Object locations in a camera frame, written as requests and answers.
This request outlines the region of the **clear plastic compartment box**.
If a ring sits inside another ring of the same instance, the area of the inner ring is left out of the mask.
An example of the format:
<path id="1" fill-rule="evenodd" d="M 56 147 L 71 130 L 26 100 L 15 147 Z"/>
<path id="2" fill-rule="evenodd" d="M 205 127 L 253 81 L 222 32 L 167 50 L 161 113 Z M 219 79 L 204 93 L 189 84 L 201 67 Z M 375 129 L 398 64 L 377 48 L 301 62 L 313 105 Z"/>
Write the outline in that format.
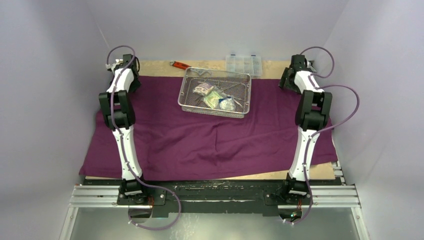
<path id="1" fill-rule="evenodd" d="M 257 55 L 230 54 L 225 57 L 225 71 L 229 78 L 258 78 L 263 74 L 262 59 Z"/>

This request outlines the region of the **purple cloth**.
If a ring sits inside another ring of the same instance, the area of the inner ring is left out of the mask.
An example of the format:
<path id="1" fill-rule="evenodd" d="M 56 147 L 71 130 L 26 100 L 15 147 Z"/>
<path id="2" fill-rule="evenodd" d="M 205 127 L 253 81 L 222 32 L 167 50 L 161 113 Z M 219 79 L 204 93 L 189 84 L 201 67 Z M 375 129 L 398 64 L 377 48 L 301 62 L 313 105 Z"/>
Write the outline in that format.
<path id="1" fill-rule="evenodd" d="M 180 77 L 140 77 L 130 95 L 134 142 L 147 181 L 211 180 L 288 170 L 298 139 L 300 96 L 276 79 L 252 81 L 244 118 L 185 112 Z"/>

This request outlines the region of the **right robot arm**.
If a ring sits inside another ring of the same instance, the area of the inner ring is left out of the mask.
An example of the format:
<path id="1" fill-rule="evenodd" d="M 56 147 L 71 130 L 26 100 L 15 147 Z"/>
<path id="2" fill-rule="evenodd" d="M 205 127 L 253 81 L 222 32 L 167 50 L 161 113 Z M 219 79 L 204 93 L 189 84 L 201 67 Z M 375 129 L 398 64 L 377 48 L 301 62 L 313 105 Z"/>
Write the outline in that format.
<path id="1" fill-rule="evenodd" d="M 280 191 L 282 200 L 288 204 L 310 194 L 308 180 L 313 152 L 319 131 L 327 126 L 330 118 L 333 96 L 319 87 L 309 66 L 304 55 L 293 55 L 278 85 L 300 95 L 294 119 L 297 125 L 296 149 L 285 187 Z"/>

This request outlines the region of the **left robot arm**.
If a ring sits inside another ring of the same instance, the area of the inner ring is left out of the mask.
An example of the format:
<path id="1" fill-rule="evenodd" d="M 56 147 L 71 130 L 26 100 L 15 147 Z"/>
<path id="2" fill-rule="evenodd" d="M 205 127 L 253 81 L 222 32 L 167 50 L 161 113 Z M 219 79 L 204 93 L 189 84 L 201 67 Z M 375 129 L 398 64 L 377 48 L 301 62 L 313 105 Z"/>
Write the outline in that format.
<path id="1" fill-rule="evenodd" d="M 98 99 L 104 123 L 112 131 L 118 147 L 122 178 L 119 197 L 130 198 L 142 205 L 148 201 L 149 191 L 139 182 L 143 172 L 136 153 L 136 116 L 129 96 L 140 86 L 137 57 L 125 54 L 113 64 L 107 64 L 106 69 L 113 73 L 113 80 L 109 88 L 99 94 Z"/>

